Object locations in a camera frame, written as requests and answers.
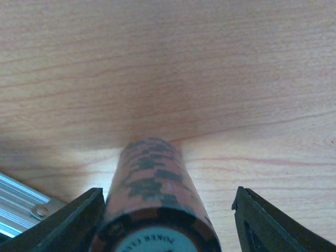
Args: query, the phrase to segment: circular label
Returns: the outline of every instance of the circular label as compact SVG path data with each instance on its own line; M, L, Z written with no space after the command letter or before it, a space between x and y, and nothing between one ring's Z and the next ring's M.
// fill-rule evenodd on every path
M184 234L165 227L144 228L127 236L115 252L197 252Z

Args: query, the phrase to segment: light wood tabletop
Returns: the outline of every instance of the light wood tabletop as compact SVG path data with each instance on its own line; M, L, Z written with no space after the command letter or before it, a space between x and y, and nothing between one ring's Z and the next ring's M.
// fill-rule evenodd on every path
M336 243L334 0L0 3L0 170L70 201L172 141L220 237L239 185Z

